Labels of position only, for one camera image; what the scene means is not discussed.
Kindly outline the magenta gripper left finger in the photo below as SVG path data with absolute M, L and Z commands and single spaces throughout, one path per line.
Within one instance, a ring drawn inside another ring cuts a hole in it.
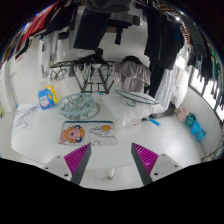
M 64 157 L 64 160 L 72 174 L 71 181 L 79 185 L 91 156 L 91 144 L 81 146 Z

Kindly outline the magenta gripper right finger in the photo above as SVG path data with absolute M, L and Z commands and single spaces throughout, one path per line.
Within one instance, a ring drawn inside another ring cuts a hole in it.
M 158 159 L 158 154 L 136 143 L 131 145 L 131 154 L 143 185 L 150 184 L 152 182 L 150 174 Z

